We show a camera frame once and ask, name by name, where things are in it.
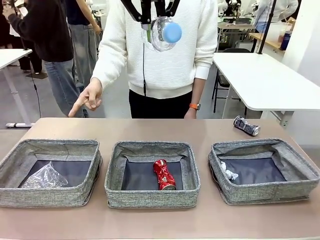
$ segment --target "chair backrest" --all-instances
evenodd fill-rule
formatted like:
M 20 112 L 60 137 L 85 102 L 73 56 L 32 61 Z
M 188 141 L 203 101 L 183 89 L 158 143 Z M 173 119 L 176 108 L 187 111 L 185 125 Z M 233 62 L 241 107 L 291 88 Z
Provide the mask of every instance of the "chair backrest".
M 223 51 L 224 53 L 251 53 L 248 49 L 245 48 L 227 48 Z

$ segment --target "blue bottle cap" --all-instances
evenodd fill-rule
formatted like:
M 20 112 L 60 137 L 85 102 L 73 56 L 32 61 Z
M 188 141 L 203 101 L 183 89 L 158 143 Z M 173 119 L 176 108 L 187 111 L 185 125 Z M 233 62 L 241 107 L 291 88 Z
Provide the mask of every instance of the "blue bottle cap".
M 168 23 L 162 31 L 163 40 L 169 44 L 175 44 L 181 39 L 182 30 L 179 24 L 175 22 Z

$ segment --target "orange watch strap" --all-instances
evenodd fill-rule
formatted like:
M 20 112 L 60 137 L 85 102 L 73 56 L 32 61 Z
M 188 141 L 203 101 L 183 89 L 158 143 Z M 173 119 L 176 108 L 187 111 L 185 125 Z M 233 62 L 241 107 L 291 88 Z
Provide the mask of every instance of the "orange watch strap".
M 198 104 L 190 103 L 189 107 L 198 110 Z

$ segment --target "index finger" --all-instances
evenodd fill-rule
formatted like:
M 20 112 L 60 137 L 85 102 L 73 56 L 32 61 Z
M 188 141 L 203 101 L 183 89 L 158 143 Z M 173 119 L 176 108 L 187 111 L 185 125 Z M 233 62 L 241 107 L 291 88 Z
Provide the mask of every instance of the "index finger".
M 75 101 L 72 109 L 70 110 L 70 112 L 68 114 L 69 118 L 73 118 L 76 115 L 76 113 L 82 107 L 82 105 L 85 104 L 85 99 L 86 99 L 86 97 L 84 97 L 80 94 L 79 98 Z

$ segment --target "crushed red can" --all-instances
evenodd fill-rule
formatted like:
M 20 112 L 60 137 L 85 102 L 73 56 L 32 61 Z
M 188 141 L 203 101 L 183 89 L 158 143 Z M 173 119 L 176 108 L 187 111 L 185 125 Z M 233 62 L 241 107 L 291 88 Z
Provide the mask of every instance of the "crushed red can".
M 176 181 L 168 170 L 166 160 L 159 159 L 155 161 L 153 171 L 158 178 L 159 190 L 176 190 Z

